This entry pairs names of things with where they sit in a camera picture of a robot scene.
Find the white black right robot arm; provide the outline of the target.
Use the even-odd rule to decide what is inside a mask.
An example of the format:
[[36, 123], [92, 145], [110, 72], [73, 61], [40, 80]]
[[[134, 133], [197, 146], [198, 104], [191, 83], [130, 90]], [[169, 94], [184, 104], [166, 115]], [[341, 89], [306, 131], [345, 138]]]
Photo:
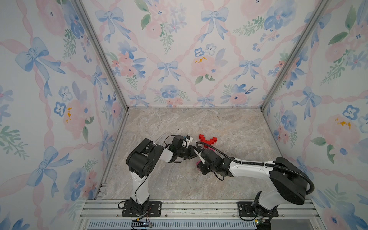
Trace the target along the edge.
[[197, 167], [203, 175], [214, 173], [221, 181], [225, 177], [250, 177], [270, 184], [267, 191], [257, 193], [251, 204], [255, 217], [267, 214], [272, 217], [281, 204], [303, 205], [306, 196], [315, 189], [311, 179], [283, 157], [269, 162], [252, 162], [224, 153], [222, 158], [217, 150], [209, 148], [200, 148], [195, 153], [200, 158]]

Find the red 2x4 lego brick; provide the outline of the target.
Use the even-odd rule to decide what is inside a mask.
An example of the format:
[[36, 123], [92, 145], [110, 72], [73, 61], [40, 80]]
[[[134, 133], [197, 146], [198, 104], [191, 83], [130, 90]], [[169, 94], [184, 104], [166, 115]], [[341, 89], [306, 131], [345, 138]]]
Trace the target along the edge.
[[198, 138], [199, 138], [200, 142], [206, 143], [210, 146], [214, 145], [218, 140], [218, 138], [216, 138], [216, 137], [212, 137], [212, 138], [207, 140], [203, 134], [199, 134]]

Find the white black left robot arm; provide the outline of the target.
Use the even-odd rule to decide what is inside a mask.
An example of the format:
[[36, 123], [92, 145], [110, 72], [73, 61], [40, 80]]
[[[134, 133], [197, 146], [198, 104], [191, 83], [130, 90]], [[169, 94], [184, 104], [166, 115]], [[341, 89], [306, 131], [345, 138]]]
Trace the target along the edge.
[[144, 139], [128, 156], [126, 164], [132, 175], [132, 195], [124, 205], [129, 214], [143, 216], [149, 211], [150, 196], [148, 177], [158, 161], [180, 163], [196, 157], [196, 149], [191, 145], [190, 136], [174, 135], [171, 143], [165, 146]]

